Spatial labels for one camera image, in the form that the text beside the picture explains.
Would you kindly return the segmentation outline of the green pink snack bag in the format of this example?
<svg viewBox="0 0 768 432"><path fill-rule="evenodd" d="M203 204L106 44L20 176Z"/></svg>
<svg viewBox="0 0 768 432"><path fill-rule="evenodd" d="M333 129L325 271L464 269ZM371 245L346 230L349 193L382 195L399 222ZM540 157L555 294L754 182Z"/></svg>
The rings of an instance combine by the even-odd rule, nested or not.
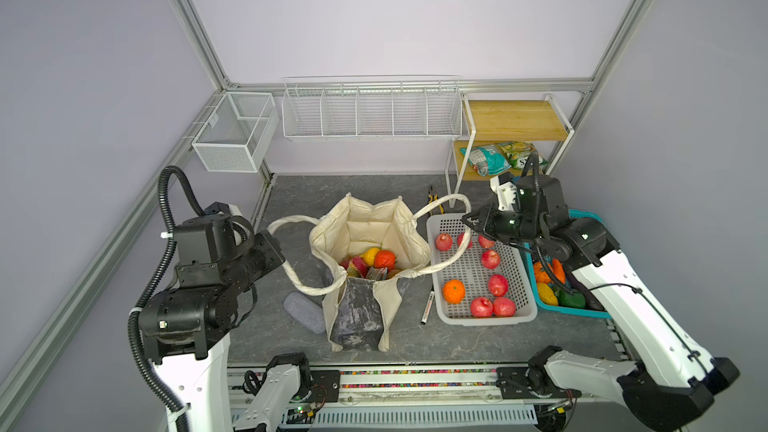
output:
<svg viewBox="0 0 768 432"><path fill-rule="evenodd" d="M389 275L389 270L386 267L384 268L371 267L368 269L366 279L372 280L372 281L383 281L388 279L388 275Z"/></svg>

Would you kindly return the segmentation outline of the cream canvas grocery bag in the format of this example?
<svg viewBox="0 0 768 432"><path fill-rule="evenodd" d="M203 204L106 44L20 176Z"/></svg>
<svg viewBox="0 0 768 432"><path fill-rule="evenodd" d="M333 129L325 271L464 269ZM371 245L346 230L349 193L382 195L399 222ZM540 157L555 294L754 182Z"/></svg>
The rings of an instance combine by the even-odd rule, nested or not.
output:
<svg viewBox="0 0 768 432"><path fill-rule="evenodd" d="M461 201L467 213L472 211L463 194L450 194L417 212L412 212L400 197L371 204L348 194L319 219L292 215L268 226L270 234L290 223L313 226L310 250L329 270L331 284L321 288L304 284L289 262L283 264L283 270L299 292L322 298L326 336L333 351L390 350L391 327L403 302L399 284L435 274L457 262L467 250L461 245L449 258L437 261L430 244L417 231L419 218L451 200ZM352 277L341 266L343 259L374 246L395 254L400 272L393 278L372 281Z"/></svg>

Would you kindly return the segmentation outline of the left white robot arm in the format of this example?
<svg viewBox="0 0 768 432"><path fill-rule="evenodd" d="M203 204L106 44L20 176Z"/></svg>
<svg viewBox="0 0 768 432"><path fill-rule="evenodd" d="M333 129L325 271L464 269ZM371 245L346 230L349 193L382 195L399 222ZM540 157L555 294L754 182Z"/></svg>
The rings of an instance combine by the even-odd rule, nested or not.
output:
<svg viewBox="0 0 768 432"><path fill-rule="evenodd" d="M253 400L232 417L228 386L231 333L246 318L239 299L258 299L256 283L285 265L279 242L257 232L235 207L202 208L184 171L167 166L157 182L166 247L128 316L142 379L166 408L171 431L276 431L289 404L312 394L303 353L274 357L246 373Z"/></svg>

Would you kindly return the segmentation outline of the pink dragon fruit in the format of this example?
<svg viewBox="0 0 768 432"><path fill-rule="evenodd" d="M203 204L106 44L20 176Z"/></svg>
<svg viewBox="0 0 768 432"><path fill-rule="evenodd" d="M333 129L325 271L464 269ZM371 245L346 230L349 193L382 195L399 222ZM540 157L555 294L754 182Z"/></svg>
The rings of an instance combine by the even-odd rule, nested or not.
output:
<svg viewBox="0 0 768 432"><path fill-rule="evenodd" d="M341 266L348 276L357 278L365 278L369 268L365 260L360 256L345 258L341 262Z"/></svg>

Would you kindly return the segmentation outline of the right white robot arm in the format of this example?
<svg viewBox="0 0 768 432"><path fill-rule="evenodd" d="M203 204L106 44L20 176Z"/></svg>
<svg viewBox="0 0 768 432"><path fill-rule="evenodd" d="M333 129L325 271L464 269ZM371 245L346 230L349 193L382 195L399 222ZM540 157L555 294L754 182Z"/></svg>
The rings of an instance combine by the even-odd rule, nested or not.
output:
<svg viewBox="0 0 768 432"><path fill-rule="evenodd" d="M532 391L576 390L624 406L654 431L678 431L736 382L737 366L711 355L674 320L602 221L569 210L557 179L503 177L492 189L496 199L464 214L463 224L542 260L559 260L568 280L556 287L567 294L585 287L634 352L611 361L548 346L528 362Z"/></svg>

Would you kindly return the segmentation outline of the red tomato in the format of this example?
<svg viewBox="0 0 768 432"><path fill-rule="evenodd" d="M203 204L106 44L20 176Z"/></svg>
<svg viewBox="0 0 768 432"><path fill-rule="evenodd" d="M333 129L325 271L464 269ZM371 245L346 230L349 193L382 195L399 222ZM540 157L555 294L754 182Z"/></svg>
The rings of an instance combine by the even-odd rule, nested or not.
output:
<svg viewBox="0 0 768 432"><path fill-rule="evenodd" d="M390 250L379 250L374 256L373 267L391 271L396 268L396 255Z"/></svg>

